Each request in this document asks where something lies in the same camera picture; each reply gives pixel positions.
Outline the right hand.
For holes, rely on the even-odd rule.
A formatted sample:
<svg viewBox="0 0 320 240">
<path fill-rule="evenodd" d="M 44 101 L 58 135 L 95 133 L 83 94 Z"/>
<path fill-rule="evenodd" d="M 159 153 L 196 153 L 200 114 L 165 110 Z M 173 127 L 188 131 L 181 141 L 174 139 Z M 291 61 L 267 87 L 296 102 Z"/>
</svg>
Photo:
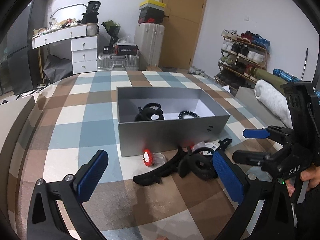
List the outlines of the right hand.
<svg viewBox="0 0 320 240">
<path fill-rule="evenodd" d="M 308 187 L 306 189 L 307 191 L 317 187 L 319 182 L 320 182 L 320 168 L 316 167 L 315 165 L 312 165 L 307 170 L 305 170 L 305 171 L 300 173 L 300 179 L 302 181 L 308 181 L 309 182 Z M 291 197 L 292 194 L 295 191 L 295 188 L 290 183 L 290 180 L 286 180 L 285 183 L 286 183 L 286 186 L 287 186 L 287 190 L 289 192 L 289 196 Z"/>
</svg>

